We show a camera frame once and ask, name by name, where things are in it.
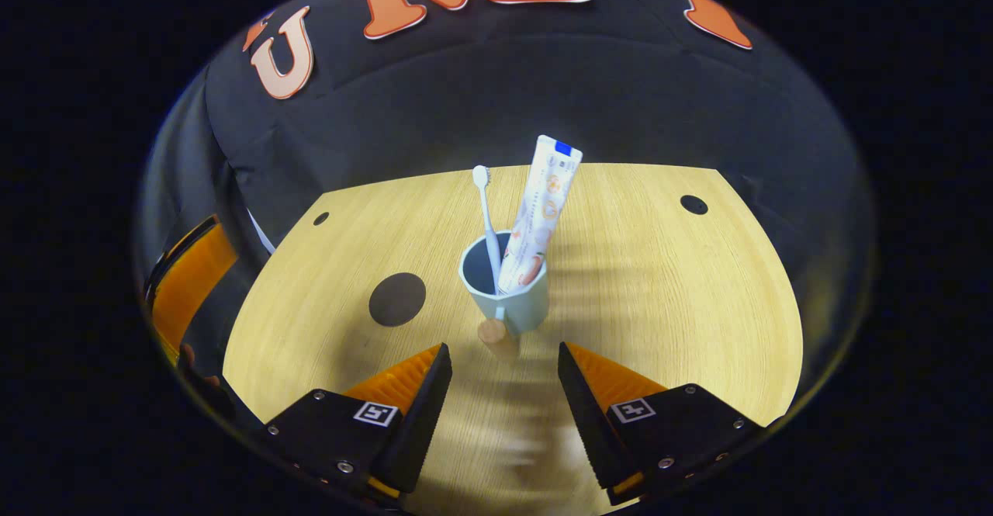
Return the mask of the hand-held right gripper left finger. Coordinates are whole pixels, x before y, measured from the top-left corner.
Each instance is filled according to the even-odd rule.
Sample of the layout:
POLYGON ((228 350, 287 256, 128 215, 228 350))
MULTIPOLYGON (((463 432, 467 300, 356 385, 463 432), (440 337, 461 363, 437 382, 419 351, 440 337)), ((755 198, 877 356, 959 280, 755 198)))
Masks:
POLYGON ((451 379, 439 343, 347 392, 305 393, 264 424, 264 446, 342 494, 402 501, 417 487, 451 379))

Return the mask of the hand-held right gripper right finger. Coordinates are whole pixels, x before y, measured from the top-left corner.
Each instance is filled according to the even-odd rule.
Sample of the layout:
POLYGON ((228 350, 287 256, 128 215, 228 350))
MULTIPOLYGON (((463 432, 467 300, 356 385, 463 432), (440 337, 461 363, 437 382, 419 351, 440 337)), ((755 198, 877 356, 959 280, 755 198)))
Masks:
POLYGON ((578 344, 558 349, 559 382, 613 505, 688 488, 766 432, 700 384, 667 388, 578 344))

